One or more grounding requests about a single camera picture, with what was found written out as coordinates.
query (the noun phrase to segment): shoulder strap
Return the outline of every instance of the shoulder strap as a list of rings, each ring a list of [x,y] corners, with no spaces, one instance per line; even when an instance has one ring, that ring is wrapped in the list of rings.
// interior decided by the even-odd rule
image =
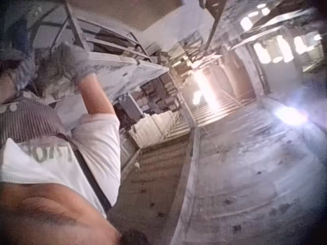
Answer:
[[[98,197],[101,206],[103,207],[104,211],[107,213],[111,208],[111,204],[108,200],[108,198],[106,197],[106,195],[103,193],[101,187],[99,186],[99,184],[97,183],[96,179],[94,178],[91,170],[89,169],[89,167],[87,166],[87,163],[85,162],[84,157],[82,156],[82,154],[80,153],[79,150],[75,150],[74,151],[75,156],[77,161],[79,162],[84,175],[86,176],[88,182],[90,183],[93,191],[95,192],[96,196]]]

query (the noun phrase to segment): white t-shirt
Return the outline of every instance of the white t-shirt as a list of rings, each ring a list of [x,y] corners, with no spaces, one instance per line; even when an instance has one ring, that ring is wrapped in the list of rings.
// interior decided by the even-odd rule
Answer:
[[[83,115],[70,139],[112,206],[117,201],[121,178],[119,125],[115,115]],[[106,217],[71,145],[65,140],[49,137],[16,144],[9,138],[2,148],[0,166],[3,182],[65,185]]]

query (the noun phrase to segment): light fixture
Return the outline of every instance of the light fixture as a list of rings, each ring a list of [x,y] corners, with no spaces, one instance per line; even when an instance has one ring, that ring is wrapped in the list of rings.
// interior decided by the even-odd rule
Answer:
[[[281,62],[284,58],[282,56],[278,56],[272,60],[273,63],[277,64]]]
[[[202,92],[201,91],[196,91],[194,92],[193,95],[193,105],[199,105],[201,102],[201,97],[202,97]]]
[[[278,46],[282,51],[284,62],[288,63],[294,59],[292,50],[288,42],[283,38],[282,35],[277,36]]]
[[[206,76],[203,74],[201,70],[196,71],[193,76],[201,90],[201,93],[204,96],[204,99],[207,101],[207,103],[211,108],[215,109],[218,105],[217,98]]]
[[[255,17],[255,16],[257,16],[259,14],[259,11],[254,11],[254,12],[252,12],[252,13],[249,13],[248,14],[248,17]]]
[[[322,37],[321,37],[320,34],[317,34],[317,35],[315,35],[315,36],[313,37],[313,39],[314,39],[315,41],[320,41],[320,40],[322,39]]]
[[[268,50],[263,48],[260,43],[256,43],[253,47],[262,64],[269,64],[271,62]]]
[[[308,121],[307,117],[299,113],[295,108],[287,106],[282,106],[274,111],[274,115],[291,126],[301,126]]]
[[[315,49],[315,46],[309,46],[309,47],[307,47],[307,52],[310,52],[310,51],[312,51],[312,50],[314,50]]]
[[[241,20],[241,26],[245,31],[248,31],[252,28],[253,23],[251,22],[251,20],[248,17],[244,17]]]
[[[296,51],[299,55],[304,54],[306,52],[307,46],[303,43],[301,37],[295,37],[294,44],[295,44]]]
[[[269,8],[264,8],[261,10],[263,15],[268,15],[270,13],[270,9]]]
[[[181,61],[177,61],[175,64],[173,64],[173,67],[179,65],[180,63],[182,63]]]
[[[257,6],[257,8],[258,9],[263,9],[264,7],[266,7],[267,5],[266,4],[259,4],[258,6]]]

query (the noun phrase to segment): hand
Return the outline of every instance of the hand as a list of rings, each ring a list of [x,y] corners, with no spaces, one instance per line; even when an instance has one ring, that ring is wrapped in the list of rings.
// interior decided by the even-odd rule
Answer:
[[[33,80],[35,72],[35,62],[31,57],[21,60],[17,68],[5,71],[15,84],[18,91],[24,89]]]
[[[76,85],[88,75],[95,73],[90,65],[88,53],[84,49],[64,42],[56,48],[55,52],[60,54],[59,65],[64,74]]]

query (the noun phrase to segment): railing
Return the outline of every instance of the railing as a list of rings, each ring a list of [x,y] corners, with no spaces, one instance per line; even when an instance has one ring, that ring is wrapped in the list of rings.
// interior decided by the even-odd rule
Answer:
[[[99,24],[95,21],[92,20],[88,20],[86,18],[83,17],[79,17],[79,16],[75,16],[73,13],[73,9],[71,7],[71,5],[67,2],[65,2],[64,4],[65,6],[65,10],[67,13],[67,18],[66,20],[63,22],[63,24],[59,25],[59,31],[51,45],[51,51],[54,50],[54,48],[59,44],[61,36],[63,34],[63,32],[69,27],[72,30],[72,33],[74,35],[74,39],[75,42],[78,46],[81,46],[82,48],[84,48],[87,51],[90,51],[90,46],[88,43],[93,43],[99,46],[104,46],[104,47],[111,47],[117,50],[121,50],[123,51],[123,53],[121,54],[122,56],[126,56],[126,52],[133,54],[133,58],[140,58],[149,62],[152,62],[150,59],[150,56],[147,54],[146,50],[142,47],[142,45],[140,44],[140,42],[138,41],[138,39],[136,38],[136,36],[130,32],[128,33],[128,35],[130,35],[131,37],[128,37],[124,34],[119,33],[118,31],[104,26],[102,24]],[[38,23],[38,26],[42,25],[42,21],[48,16],[50,15],[52,12],[54,12],[54,10],[56,10],[59,6],[55,7],[54,9],[52,9],[51,11],[49,11],[48,13],[46,13],[41,19],[40,19],[40,23]],[[108,32],[109,34],[113,34],[113,38],[118,41],[124,41],[126,42],[126,46],[121,46],[117,43],[113,43],[113,42],[108,42],[108,41],[104,41],[98,38],[86,38],[84,36],[84,31],[81,27],[80,27],[80,22],[83,23],[87,23],[89,25],[101,28],[101,30],[105,30],[106,32]]]

